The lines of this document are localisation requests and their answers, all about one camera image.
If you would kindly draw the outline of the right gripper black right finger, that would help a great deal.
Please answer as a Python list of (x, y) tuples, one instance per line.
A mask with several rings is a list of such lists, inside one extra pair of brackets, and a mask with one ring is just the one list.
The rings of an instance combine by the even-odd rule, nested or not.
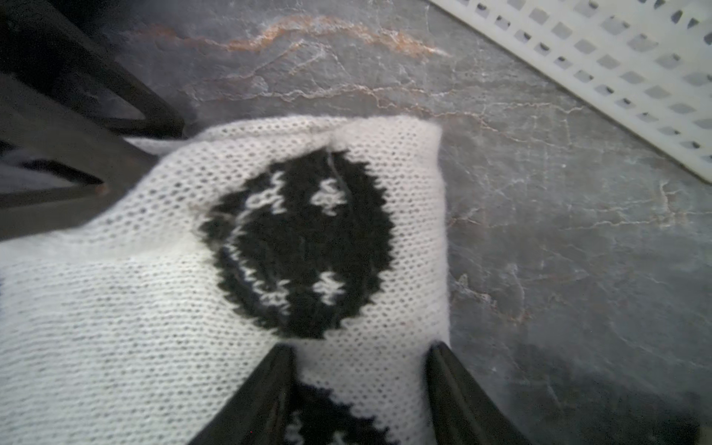
[(444, 342), (428, 351), (426, 383), (437, 443), (531, 444)]

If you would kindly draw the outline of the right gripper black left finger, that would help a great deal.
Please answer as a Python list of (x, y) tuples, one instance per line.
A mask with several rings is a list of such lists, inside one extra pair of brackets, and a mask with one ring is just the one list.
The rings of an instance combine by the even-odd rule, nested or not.
[(295, 383), (295, 352), (278, 344), (267, 353), (191, 445), (281, 444)]

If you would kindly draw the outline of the white black smiley scarf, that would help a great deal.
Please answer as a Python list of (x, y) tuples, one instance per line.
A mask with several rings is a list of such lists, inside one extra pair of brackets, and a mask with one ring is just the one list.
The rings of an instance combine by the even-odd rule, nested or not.
[(434, 443), (441, 136), (289, 116), (139, 140), (159, 163), (111, 209), (1, 246), (1, 441), (186, 444), (285, 343), (286, 443)]

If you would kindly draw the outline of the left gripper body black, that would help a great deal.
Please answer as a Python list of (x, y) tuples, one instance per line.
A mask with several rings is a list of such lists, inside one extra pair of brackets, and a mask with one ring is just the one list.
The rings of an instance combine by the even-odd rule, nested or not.
[(1, 237), (9, 240), (84, 224), (120, 200), (157, 158), (126, 135), (180, 138), (185, 121), (47, 1), (4, 1), (2, 22), (19, 26), (94, 77), (143, 115), (85, 117), (7, 74), (1, 76), (1, 139), (34, 149), (98, 178), (96, 185), (14, 192), (1, 198)]

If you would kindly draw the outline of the white plastic perforated basket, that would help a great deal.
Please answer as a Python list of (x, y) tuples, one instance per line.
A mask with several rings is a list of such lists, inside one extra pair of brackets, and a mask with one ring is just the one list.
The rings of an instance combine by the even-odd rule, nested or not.
[(710, 2), (437, 5), (710, 181)]

